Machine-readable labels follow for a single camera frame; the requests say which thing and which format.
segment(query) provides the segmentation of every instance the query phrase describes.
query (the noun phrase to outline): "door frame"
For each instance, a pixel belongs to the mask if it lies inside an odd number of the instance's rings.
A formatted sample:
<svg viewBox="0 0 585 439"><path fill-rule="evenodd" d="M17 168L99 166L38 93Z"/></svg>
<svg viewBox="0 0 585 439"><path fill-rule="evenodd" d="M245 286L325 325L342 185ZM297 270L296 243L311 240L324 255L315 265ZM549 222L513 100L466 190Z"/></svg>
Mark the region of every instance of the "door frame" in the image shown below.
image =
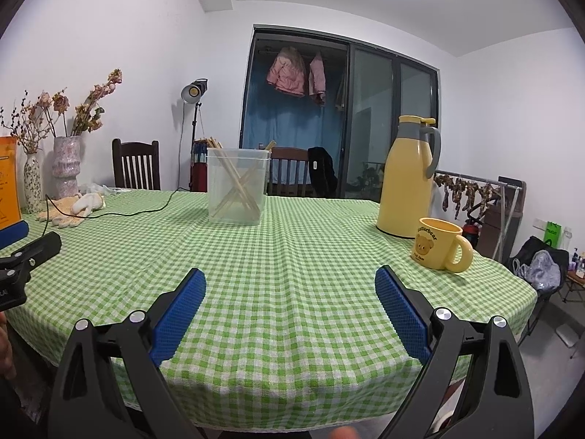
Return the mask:
<svg viewBox="0 0 585 439"><path fill-rule="evenodd" d="M392 77L393 77L393 101L392 101L392 115L391 115L391 140L390 147L394 143L398 131L400 106L401 106L401 64L417 69L421 72L426 72L431 76L431 116L437 120L437 128L440 128L439 120L439 70L429 64L417 61L405 54L393 51L392 49L383 48L366 41L355 40L337 34L323 33L321 31L307 30L302 28L294 28L289 26L275 26L275 25L254 25L252 42L250 44L250 51L248 55L248 69L246 73L246 86L244 87L244 100L242 104L242 117L240 123L240 143L242 148L244 140L244 119L246 116L246 106L248 104L248 88L250 83L252 64L256 49L256 41L260 39L258 35L272 34L281 36L292 36L299 38L310 38L313 40L328 41L347 46L347 62L346 62L346 94L345 94L345 111L343 115L343 127L341 129L341 148L339 153L339 167L337 172L337 190L335 195L339 198L345 197L347 166L349 164L349 143L351 141L352 133L352 116L353 116L353 74L355 70L355 51L370 52L377 54L384 58L388 58L392 62Z"/></svg>

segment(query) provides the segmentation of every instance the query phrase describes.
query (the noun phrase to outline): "bear cartoon on mug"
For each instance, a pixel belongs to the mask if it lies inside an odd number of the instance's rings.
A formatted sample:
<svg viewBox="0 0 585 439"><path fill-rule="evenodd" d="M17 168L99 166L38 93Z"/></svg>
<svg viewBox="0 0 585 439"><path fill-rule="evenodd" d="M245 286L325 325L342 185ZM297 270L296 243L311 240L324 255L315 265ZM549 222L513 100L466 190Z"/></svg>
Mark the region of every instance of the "bear cartoon on mug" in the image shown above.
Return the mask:
<svg viewBox="0 0 585 439"><path fill-rule="evenodd" d="M421 256L428 254L434 245L435 242L432 239L428 239L422 234L417 234L416 239L414 240L416 252Z"/></svg>

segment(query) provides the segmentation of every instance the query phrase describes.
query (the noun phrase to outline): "person's hand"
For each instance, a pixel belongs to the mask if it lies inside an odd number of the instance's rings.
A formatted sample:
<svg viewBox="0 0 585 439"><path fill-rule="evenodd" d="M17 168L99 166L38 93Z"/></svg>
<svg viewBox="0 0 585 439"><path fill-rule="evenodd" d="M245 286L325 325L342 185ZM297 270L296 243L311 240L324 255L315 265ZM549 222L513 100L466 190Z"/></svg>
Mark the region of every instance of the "person's hand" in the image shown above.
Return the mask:
<svg viewBox="0 0 585 439"><path fill-rule="evenodd" d="M344 425L333 429L329 439L360 439L358 432L350 425Z"/></svg>
<svg viewBox="0 0 585 439"><path fill-rule="evenodd" d="M0 376L12 379L16 376L16 369L12 359L12 345L8 340L6 315L0 312Z"/></svg>

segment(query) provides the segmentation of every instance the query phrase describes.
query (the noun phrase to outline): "fire extinguisher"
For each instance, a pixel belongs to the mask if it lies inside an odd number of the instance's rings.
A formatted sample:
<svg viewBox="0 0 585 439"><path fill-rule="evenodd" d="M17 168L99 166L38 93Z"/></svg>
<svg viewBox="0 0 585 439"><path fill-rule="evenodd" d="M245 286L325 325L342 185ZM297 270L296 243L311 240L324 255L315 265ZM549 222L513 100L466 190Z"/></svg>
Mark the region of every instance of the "fire extinguisher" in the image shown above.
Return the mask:
<svg viewBox="0 0 585 439"><path fill-rule="evenodd" d="M479 241L478 224L473 222L471 219L468 219L463 226L463 233L461 235L466 238L472 245L473 249L475 249Z"/></svg>

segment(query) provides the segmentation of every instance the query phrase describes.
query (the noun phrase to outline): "wall outlet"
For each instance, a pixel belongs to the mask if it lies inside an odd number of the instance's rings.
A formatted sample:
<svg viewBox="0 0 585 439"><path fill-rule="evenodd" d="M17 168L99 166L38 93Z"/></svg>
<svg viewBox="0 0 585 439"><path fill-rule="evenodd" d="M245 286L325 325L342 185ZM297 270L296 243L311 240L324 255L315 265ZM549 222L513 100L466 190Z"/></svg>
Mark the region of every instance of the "wall outlet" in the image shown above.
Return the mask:
<svg viewBox="0 0 585 439"><path fill-rule="evenodd" d="M534 218L534 221L532 222L532 225L536 228L536 229L542 229L543 231L546 230L546 221L543 221L541 219L538 218Z"/></svg>

